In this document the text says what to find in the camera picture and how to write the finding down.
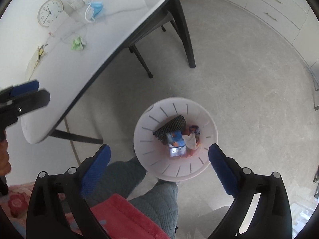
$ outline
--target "red towel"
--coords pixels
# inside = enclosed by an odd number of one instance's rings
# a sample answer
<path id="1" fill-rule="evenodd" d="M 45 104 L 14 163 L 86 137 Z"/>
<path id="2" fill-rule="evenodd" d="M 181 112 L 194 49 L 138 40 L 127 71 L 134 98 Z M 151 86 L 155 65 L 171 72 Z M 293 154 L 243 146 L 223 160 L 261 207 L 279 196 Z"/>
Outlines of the red towel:
<path id="1" fill-rule="evenodd" d="M 91 208 L 96 219 L 112 239 L 170 239 L 150 218 L 119 194 Z M 74 232 L 81 234 L 72 214 L 66 214 Z"/>

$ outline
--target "floor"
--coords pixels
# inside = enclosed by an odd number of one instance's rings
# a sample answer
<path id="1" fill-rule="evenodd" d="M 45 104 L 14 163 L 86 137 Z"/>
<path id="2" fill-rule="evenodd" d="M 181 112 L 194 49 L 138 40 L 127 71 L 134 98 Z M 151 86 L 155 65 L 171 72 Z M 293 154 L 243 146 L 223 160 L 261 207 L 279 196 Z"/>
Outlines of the floor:
<path id="1" fill-rule="evenodd" d="M 279 34 L 247 11 L 224 0 L 182 0 L 193 43 L 190 69 L 172 26 L 157 29 L 137 47 L 154 74 L 149 79 L 137 58 L 122 51 L 67 116 L 71 132 L 103 137 L 112 161 L 133 156 L 139 116 L 154 102 L 183 96 L 214 118 L 219 146 L 256 174 L 278 171 L 290 204 L 309 206 L 319 163 L 319 113 L 305 64 Z M 98 149 L 75 143 L 81 160 Z M 144 194 L 156 178 L 147 175 L 131 195 Z M 207 238 L 233 198 L 208 167 L 179 185 L 178 238 Z M 247 229 L 254 207 L 240 231 Z"/>

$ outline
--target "clock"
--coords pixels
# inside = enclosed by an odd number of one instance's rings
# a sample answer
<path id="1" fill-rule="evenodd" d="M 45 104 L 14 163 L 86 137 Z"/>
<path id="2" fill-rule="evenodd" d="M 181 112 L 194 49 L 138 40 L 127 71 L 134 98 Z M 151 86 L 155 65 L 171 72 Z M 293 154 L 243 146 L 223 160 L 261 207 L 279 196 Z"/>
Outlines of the clock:
<path id="1" fill-rule="evenodd" d="M 48 0 L 40 8 L 38 12 L 38 22 L 42 27 L 49 27 L 51 23 L 63 11 L 63 3 L 61 0 Z"/>

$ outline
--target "quilted pants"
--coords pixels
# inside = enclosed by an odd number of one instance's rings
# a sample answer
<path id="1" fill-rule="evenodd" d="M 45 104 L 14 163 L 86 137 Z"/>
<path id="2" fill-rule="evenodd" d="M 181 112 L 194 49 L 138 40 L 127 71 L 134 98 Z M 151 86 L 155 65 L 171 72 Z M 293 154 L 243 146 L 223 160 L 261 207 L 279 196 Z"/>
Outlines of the quilted pants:
<path id="1" fill-rule="evenodd" d="M 106 167 L 94 191 L 86 197 L 86 201 L 92 207 L 115 193 L 127 198 L 145 175 L 146 170 L 136 157 L 128 162 L 112 163 Z M 175 182 L 159 180 L 146 194 L 129 202 L 152 219 L 171 239 L 175 239 L 178 217 L 177 191 Z"/>

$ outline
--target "face mask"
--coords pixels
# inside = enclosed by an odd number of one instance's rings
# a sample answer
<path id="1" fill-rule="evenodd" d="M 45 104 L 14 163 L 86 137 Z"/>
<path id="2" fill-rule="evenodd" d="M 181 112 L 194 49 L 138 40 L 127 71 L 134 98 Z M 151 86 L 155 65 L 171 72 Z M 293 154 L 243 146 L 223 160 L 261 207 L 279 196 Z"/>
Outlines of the face mask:
<path id="1" fill-rule="evenodd" d="M 89 2 L 84 18 L 89 23 L 95 22 L 95 16 L 103 9 L 102 2 Z"/>

